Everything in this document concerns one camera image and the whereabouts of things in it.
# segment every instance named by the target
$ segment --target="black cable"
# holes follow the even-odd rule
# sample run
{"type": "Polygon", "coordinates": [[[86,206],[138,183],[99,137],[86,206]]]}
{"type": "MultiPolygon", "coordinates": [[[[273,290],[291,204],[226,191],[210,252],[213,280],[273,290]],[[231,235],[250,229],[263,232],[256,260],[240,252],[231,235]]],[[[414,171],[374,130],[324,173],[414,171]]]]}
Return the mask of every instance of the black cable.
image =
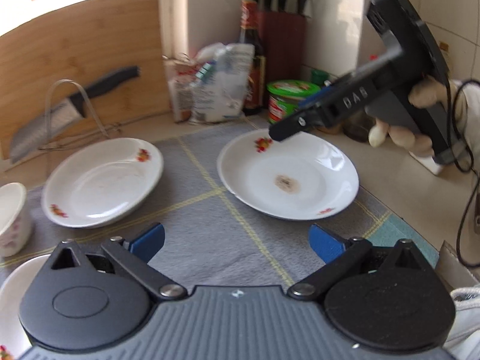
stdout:
{"type": "Polygon", "coordinates": [[[455,94],[453,104],[452,104],[452,94],[450,93],[450,83],[448,82],[448,80],[446,80],[446,82],[447,82],[446,89],[447,89],[447,143],[448,143],[448,147],[450,147],[450,149],[452,150],[452,155],[454,157],[454,163],[455,163],[455,166],[457,167],[457,169],[462,173],[469,173],[470,171],[473,171],[473,173],[475,173],[475,175],[477,176],[477,181],[475,182],[475,186],[474,186],[473,191],[472,191],[472,193],[469,197],[469,201],[467,202],[467,204],[465,206],[465,209],[463,210],[462,219],[460,220],[460,225],[458,226],[457,245],[456,245],[457,258],[458,258],[458,261],[460,261],[460,263],[467,268],[480,268],[480,262],[475,263],[475,264],[471,264],[471,263],[465,261],[462,257],[462,253],[460,251],[460,238],[462,236],[463,225],[465,223],[465,219],[467,218],[467,214],[469,212],[470,206],[473,202],[473,198],[478,193],[478,189],[479,189],[479,186],[480,186],[480,175],[473,169],[473,167],[474,167],[473,152],[470,149],[470,147],[469,147],[469,145],[468,145],[468,143],[465,139],[465,136],[458,130],[457,121],[455,119],[455,109],[457,109],[457,101],[458,101],[458,98],[460,96],[460,92],[462,92],[462,90],[465,88],[465,86],[470,85],[470,84],[475,84],[475,85],[480,87],[480,81],[478,81],[476,79],[469,79],[467,81],[464,81],[459,86],[459,88],[457,89],[457,93],[455,94]],[[454,134],[457,137],[457,139],[459,139],[459,140],[461,140],[465,143],[466,152],[470,157],[470,164],[467,168],[463,168],[460,165],[460,163],[458,162],[458,159],[457,159],[457,157],[456,157],[456,155],[453,151],[451,128],[453,128],[454,134]]]}

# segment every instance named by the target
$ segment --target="green bottle cap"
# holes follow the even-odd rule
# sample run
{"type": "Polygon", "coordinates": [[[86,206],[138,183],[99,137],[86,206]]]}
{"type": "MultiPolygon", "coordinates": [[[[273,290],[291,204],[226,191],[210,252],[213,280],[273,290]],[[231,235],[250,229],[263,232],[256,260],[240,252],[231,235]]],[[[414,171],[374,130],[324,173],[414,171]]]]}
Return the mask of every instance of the green bottle cap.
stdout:
{"type": "Polygon", "coordinates": [[[310,74],[310,81],[322,87],[325,86],[324,83],[329,79],[329,77],[330,74],[328,74],[326,71],[312,69],[310,74]]]}

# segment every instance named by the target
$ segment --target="blue gripper pad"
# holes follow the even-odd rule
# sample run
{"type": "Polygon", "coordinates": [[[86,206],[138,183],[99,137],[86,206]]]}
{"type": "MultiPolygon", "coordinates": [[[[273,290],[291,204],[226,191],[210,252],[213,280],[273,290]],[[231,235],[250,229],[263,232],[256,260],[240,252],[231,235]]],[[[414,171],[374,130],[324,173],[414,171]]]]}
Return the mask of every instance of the blue gripper pad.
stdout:
{"type": "Polygon", "coordinates": [[[165,229],[161,223],[156,223],[151,229],[134,239],[128,251],[141,259],[149,262],[165,244],[165,229]]]}
{"type": "Polygon", "coordinates": [[[319,92],[311,94],[310,96],[305,97],[302,101],[298,102],[298,107],[308,107],[310,104],[319,101],[323,96],[330,92],[332,88],[330,86],[322,88],[319,92]]]}
{"type": "Polygon", "coordinates": [[[312,250],[325,261],[325,264],[333,261],[346,250],[345,239],[318,225],[310,226],[308,241],[312,250]]]}

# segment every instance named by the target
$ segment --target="red knife block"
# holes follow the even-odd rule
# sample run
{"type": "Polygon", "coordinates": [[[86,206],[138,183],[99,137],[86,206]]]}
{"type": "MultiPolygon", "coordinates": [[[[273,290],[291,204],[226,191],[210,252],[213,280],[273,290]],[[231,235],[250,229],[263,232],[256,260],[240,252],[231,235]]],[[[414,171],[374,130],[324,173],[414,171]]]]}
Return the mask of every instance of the red knife block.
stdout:
{"type": "MultiPolygon", "coordinates": [[[[287,12],[258,12],[258,33],[265,50],[265,84],[299,80],[305,47],[305,16],[287,12]]],[[[268,91],[263,104],[268,106],[268,91]]]]}

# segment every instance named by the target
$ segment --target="glove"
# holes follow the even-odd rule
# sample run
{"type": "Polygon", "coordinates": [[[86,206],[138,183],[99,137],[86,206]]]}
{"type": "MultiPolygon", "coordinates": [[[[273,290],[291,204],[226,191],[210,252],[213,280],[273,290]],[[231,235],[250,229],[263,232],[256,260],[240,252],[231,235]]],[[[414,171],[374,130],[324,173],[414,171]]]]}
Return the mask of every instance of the glove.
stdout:
{"type": "MultiPolygon", "coordinates": [[[[457,85],[450,81],[450,92],[452,93],[452,102],[457,93],[457,85]]],[[[409,95],[409,101],[417,108],[427,108],[436,102],[441,102],[445,110],[447,109],[447,91],[445,86],[428,76],[412,88],[409,95]]],[[[462,92],[457,100],[455,109],[455,120],[460,131],[465,129],[467,124],[467,99],[462,92]]],[[[380,146],[390,135],[392,141],[400,147],[407,149],[417,157],[431,157],[434,150],[431,148],[431,139],[426,135],[416,135],[405,127],[390,126],[387,123],[376,119],[376,124],[370,130],[368,140],[373,147],[380,146]]]]}
{"type": "Polygon", "coordinates": [[[480,286],[458,288],[450,294],[455,322],[444,348],[458,360],[480,359],[480,286]]]}

